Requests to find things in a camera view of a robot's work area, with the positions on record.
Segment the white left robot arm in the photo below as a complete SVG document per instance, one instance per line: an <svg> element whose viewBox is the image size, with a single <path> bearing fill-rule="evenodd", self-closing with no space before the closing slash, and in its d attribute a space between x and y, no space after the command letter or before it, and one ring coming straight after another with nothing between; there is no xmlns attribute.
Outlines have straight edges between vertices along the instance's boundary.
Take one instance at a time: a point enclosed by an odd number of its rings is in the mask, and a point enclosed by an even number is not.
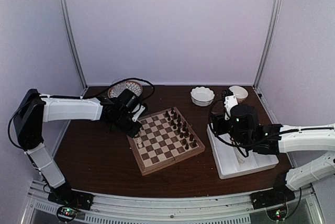
<svg viewBox="0 0 335 224"><path fill-rule="evenodd" d="M114 98L52 96L30 89L9 125L15 127L15 146L27 153L50 187L55 189L55 197L62 204L70 205L75 201L75 193L67 187L65 176L44 144L43 124L62 120L103 121L134 137L142 126L138 119L147 109L147 105L128 89Z"/></svg>

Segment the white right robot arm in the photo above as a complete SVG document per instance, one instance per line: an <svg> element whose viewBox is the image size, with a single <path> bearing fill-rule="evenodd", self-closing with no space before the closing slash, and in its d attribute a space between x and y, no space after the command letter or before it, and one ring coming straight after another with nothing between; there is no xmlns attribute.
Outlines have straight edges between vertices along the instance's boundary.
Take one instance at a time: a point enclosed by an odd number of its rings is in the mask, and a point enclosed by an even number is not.
<svg viewBox="0 0 335 224"><path fill-rule="evenodd" d="M288 190L334 173L334 125L297 127L261 125L257 111L246 104L225 105L223 114L209 112L207 133L219 177L228 179L265 171L278 164L275 156L294 151L325 151L321 157L276 177L268 198L279 204Z"/></svg>

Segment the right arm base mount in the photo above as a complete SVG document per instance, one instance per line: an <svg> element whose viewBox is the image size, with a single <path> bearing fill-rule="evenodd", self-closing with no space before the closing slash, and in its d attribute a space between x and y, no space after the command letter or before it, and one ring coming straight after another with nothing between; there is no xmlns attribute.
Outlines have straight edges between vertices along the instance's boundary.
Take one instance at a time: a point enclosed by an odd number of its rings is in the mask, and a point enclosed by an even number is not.
<svg viewBox="0 0 335 224"><path fill-rule="evenodd" d="M287 203L290 200L294 200L296 197L294 192L295 190L289 189L286 185L286 174L287 172L284 172L276 177L272 189L258 191L250 194L250 199L254 210L272 207L266 211L267 216L272 221L284 222L296 212L301 202L302 188L300 187L298 202L295 208L289 212Z"/></svg>

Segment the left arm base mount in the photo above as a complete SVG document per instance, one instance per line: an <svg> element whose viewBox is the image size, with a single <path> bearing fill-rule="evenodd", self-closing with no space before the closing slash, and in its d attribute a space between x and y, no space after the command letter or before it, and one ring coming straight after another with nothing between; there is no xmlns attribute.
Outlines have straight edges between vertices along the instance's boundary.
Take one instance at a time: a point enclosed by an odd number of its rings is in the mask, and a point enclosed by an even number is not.
<svg viewBox="0 0 335 224"><path fill-rule="evenodd" d="M48 201L60 205L56 210L56 217L61 222L69 223L81 210L91 209L93 194L73 190L67 179L59 187L53 187L45 176L43 178L50 190Z"/></svg>

